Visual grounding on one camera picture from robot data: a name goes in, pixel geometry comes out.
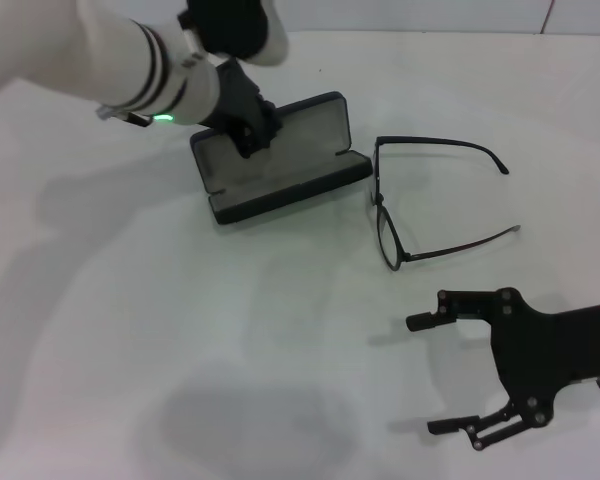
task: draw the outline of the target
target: white wall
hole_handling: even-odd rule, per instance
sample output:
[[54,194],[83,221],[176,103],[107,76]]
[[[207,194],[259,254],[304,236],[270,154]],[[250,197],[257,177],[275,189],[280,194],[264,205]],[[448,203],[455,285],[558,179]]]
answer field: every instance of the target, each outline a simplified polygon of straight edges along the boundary
[[600,35],[600,0],[556,0],[546,33]]
[[[142,22],[173,18],[185,0],[103,0]],[[277,0],[298,30],[539,32],[550,0]]]

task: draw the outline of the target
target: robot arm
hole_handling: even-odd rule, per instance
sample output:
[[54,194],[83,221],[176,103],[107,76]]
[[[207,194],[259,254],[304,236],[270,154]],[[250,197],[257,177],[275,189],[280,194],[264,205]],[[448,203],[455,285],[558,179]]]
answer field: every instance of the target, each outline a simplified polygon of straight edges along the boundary
[[[419,332],[462,319],[482,319],[491,325],[493,359],[509,402],[486,417],[429,422],[432,435],[464,430],[473,448],[482,451],[531,428],[549,425],[556,395],[563,388],[594,378],[600,387],[600,305],[546,314],[531,308],[514,288],[442,290],[437,311],[408,317],[407,327]],[[508,426],[483,434],[516,418]]]
[[277,65],[288,43],[273,0],[187,3],[178,21],[149,27],[95,0],[0,0],[0,87],[21,77],[100,103],[103,118],[202,123],[221,99],[207,52]]

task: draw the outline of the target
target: black stripe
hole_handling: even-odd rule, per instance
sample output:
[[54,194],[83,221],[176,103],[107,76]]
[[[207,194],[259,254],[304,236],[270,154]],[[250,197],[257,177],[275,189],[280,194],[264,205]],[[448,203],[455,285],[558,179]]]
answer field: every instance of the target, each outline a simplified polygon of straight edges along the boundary
[[146,80],[146,82],[144,82],[144,86],[142,87],[142,90],[140,90],[140,93],[138,93],[135,97],[133,97],[131,100],[129,100],[126,103],[111,107],[114,110],[124,110],[126,108],[130,108],[135,103],[138,103],[140,100],[142,100],[142,98],[149,91],[149,87],[151,87],[151,84],[153,83],[153,76],[156,74],[156,49],[153,46],[151,37],[149,37],[149,33],[142,27],[142,25],[140,25],[139,23],[136,23],[136,22],[133,22],[133,23],[135,23],[136,25],[138,25],[138,27],[140,27],[140,31],[142,31],[144,37],[147,39],[147,43],[149,44],[149,53],[151,54],[151,66],[149,67],[149,75],[147,76],[147,80]]
[[173,102],[171,102],[169,104],[169,106],[167,108],[165,108],[164,110],[158,112],[158,113],[154,113],[153,115],[166,115],[167,113],[170,113],[174,108],[176,108],[178,106],[178,104],[180,103],[180,100],[182,100],[182,97],[184,97],[185,92],[187,91],[187,80],[185,79],[184,82],[182,82],[182,86],[180,87],[180,90],[178,90],[178,93],[176,94],[175,98],[173,99]]
[[162,59],[162,72],[160,75],[160,82],[158,83],[156,91],[153,92],[153,95],[151,95],[149,100],[144,102],[142,105],[138,107],[133,107],[133,110],[135,111],[145,110],[149,108],[153,104],[153,102],[155,102],[158,99],[158,97],[164,90],[165,85],[167,84],[167,80],[169,80],[169,75],[171,74],[171,62],[169,61],[169,56],[167,55],[167,47],[162,41],[162,38],[160,38],[160,35],[158,35],[150,27],[147,27],[146,25],[142,26],[146,28],[151,35],[153,35],[154,40],[158,44],[158,49],[160,50],[160,58]]

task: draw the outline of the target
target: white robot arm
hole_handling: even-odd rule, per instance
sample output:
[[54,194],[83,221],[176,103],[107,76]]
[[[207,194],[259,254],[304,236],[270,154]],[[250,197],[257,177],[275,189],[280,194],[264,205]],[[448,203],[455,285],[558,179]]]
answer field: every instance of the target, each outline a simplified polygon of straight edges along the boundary
[[187,3],[178,21],[149,27],[97,0],[0,0],[0,88],[21,77],[98,102],[102,118],[201,123],[220,98],[207,52],[277,65],[288,41],[273,0]]

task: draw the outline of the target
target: glasses frame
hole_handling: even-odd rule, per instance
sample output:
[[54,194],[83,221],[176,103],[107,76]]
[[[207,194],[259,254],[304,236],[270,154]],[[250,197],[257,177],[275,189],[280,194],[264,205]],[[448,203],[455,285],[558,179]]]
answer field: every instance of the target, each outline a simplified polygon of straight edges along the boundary
[[[393,224],[393,219],[391,218],[391,215],[389,214],[389,211],[387,210],[387,208],[384,206],[384,197],[382,196],[382,193],[380,193],[380,147],[383,145],[390,145],[390,144],[451,145],[451,146],[456,146],[456,147],[473,148],[475,150],[480,150],[481,152],[484,152],[487,155],[489,155],[489,157],[491,157],[493,162],[498,167],[498,170],[500,171],[500,173],[502,173],[503,175],[509,175],[509,169],[504,165],[504,163],[502,163],[502,161],[500,161],[500,159],[491,150],[481,147],[480,145],[476,145],[474,143],[462,142],[462,141],[458,141],[458,140],[448,140],[448,139],[443,139],[443,138],[430,138],[430,137],[404,137],[404,136],[378,137],[376,139],[375,152],[374,152],[374,167],[373,167],[373,174],[375,177],[374,178],[375,195],[372,192],[371,203],[376,207],[376,230],[378,233],[378,241],[380,243],[380,249],[382,251],[382,256],[383,256],[387,266],[394,272],[397,272],[398,270],[400,270],[400,267],[403,263],[411,263],[411,262],[416,262],[416,261],[420,261],[420,260],[427,260],[430,258],[443,257],[446,255],[451,255],[451,254],[462,252],[465,250],[470,250],[472,248],[476,248],[481,245],[485,245],[489,242],[492,242],[492,241],[496,240],[497,238],[500,238],[500,237],[506,235],[507,233],[517,232],[520,230],[520,225],[515,225],[515,226],[508,228],[508,229],[506,229],[496,235],[493,235],[491,237],[485,238],[483,240],[478,240],[476,242],[468,243],[465,245],[461,245],[459,247],[446,248],[443,250],[436,250],[436,251],[432,251],[432,252],[418,253],[418,254],[412,254],[412,253],[406,252],[404,250],[404,248],[402,247],[402,242],[400,242],[400,237],[398,235],[398,232],[396,231],[395,225]],[[396,251],[397,251],[397,255],[396,255],[397,258],[396,258],[395,263],[392,263],[392,261],[389,259],[387,253],[385,252],[385,247],[383,246],[382,231],[380,230],[380,221],[383,217],[386,220],[387,225],[389,226],[389,229],[391,230],[391,235],[393,236],[393,240],[395,242]]]

